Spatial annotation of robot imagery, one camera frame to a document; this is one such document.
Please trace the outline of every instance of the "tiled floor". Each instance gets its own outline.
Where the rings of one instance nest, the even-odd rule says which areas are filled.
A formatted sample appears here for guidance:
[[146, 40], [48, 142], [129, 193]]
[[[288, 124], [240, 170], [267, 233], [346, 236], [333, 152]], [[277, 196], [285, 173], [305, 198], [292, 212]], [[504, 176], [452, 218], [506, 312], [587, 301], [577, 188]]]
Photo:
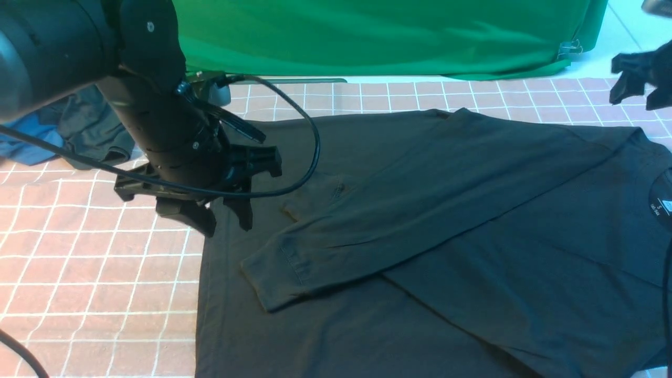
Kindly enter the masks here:
[[[639, 126], [672, 147], [672, 112], [642, 98], [607, 104], [613, 81], [285, 85], [313, 116], [466, 107], [500, 118]], [[228, 109], [248, 119], [297, 118], [258, 86], [238, 86]], [[131, 167], [141, 161], [127, 163]], [[158, 219], [150, 198], [122, 203], [114, 177], [65, 162], [0, 165], [0, 328], [55, 376], [193, 374], [203, 238]], [[0, 347], [0, 377], [31, 376]], [[662, 371], [639, 377], [662, 377]]]

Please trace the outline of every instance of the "sleeve cuff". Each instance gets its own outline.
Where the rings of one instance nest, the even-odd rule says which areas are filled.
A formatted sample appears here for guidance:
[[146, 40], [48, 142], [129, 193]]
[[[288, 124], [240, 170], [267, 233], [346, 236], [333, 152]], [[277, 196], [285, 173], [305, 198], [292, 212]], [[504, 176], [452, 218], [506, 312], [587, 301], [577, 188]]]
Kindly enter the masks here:
[[305, 287], [291, 264], [291, 258], [279, 243], [268, 243], [241, 262], [261, 306], [277, 311], [305, 295]]

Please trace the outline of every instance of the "green backdrop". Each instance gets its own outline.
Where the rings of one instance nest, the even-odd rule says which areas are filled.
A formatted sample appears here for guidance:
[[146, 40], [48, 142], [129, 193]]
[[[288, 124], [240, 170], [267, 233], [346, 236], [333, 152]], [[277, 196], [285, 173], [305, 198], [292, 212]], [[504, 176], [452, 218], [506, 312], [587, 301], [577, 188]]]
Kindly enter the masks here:
[[174, 0], [190, 71], [552, 75], [595, 46], [607, 0]]

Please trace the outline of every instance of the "blue cloth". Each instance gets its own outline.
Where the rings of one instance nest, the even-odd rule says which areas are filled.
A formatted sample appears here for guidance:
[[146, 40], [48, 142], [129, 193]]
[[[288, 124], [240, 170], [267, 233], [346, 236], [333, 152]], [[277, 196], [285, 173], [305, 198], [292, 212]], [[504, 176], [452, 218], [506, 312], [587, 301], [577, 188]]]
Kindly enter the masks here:
[[[36, 113], [28, 114], [23, 118], [5, 124], [5, 126], [40, 138], [57, 147], [63, 147], [63, 138], [56, 132], [56, 125], [40, 124]], [[53, 158], [54, 154], [6, 135], [0, 135], [0, 157], [6, 157], [25, 165], [36, 165]]]

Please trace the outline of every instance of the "black fabric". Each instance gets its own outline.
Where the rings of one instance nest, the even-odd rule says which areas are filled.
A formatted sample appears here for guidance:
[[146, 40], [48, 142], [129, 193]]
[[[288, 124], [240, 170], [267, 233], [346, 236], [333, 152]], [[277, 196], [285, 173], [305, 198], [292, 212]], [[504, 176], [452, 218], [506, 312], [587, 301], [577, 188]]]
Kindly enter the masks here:
[[[94, 85], [38, 111], [40, 123], [57, 124], [64, 148], [102, 163], [117, 165], [131, 158], [135, 142]], [[77, 161], [76, 169], [91, 169]]]
[[540, 127], [459, 110], [328, 211], [275, 235], [243, 271], [275, 311], [501, 216], [609, 159], [636, 130]]
[[[212, 205], [218, 228], [203, 251], [197, 377], [539, 377], [381, 276], [270, 314], [259, 306], [240, 271], [240, 261], [274, 233], [312, 209], [349, 196], [358, 182], [404, 155], [409, 141], [445, 125], [448, 116], [432, 110], [317, 118], [323, 137], [319, 169], [326, 173], [317, 174], [297, 193], [252, 201], [255, 224], [249, 232], [240, 230], [228, 209]], [[255, 125], [268, 135], [268, 145], [280, 148], [284, 175], [258, 176], [253, 189], [295, 182], [310, 163], [308, 125], [303, 120]], [[292, 201], [296, 196], [302, 200]]]
[[[337, 124], [324, 140], [338, 155], [325, 154], [335, 157], [316, 180], [253, 201], [262, 230], [245, 235], [233, 219], [206, 242], [203, 376], [630, 378], [662, 362], [670, 232], [649, 192], [672, 156], [640, 129], [541, 126], [465, 110], [319, 122]], [[300, 125], [262, 126], [281, 137], [283, 126]], [[282, 149], [286, 168], [302, 159], [296, 175], [258, 180], [261, 189], [303, 173], [306, 134], [290, 131]], [[390, 141], [403, 145], [398, 138], [405, 148], [393, 148]], [[657, 185], [669, 198], [656, 199], [672, 200], [669, 180]], [[428, 219], [436, 224], [419, 226]], [[294, 253], [279, 253], [287, 250]], [[252, 285], [237, 270], [241, 260]], [[383, 283], [394, 285], [372, 289]], [[260, 301], [250, 303], [254, 292]], [[375, 345], [390, 349], [363, 361]], [[438, 350], [450, 352], [431, 360]]]
[[[649, 192], [670, 167], [637, 129], [599, 166], [385, 275], [545, 377], [630, 377], [665, 345], [671, 234]], [[496, 311], [470, 311], [484, 306]]]

